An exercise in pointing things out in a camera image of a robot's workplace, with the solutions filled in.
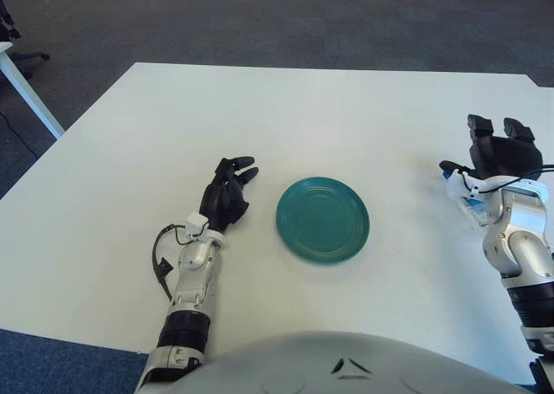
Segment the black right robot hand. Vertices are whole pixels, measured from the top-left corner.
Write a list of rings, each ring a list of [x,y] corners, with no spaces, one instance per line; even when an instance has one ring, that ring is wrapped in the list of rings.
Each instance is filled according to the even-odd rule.
[[[493,123],[476,114],[467,116],[467,125],[473,141],[469,154],[473,168],[443,160],[439,167],[445,176],[454,170],[473,178],[485,180],[496,176],[537,180],[544,170],[543,156],[535,146],[535,137],[529,126],[520,121],[504,118],[505,137],[493,134]]]

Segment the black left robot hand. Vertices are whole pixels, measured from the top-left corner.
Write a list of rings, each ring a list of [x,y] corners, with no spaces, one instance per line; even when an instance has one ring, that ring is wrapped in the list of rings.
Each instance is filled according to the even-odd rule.
[[[256,177],[259,169],[254,157],[223,158],[215,176],[206,187],[199,213],[208,218],[209,228],[223,233],[247,211],[243,188]]]

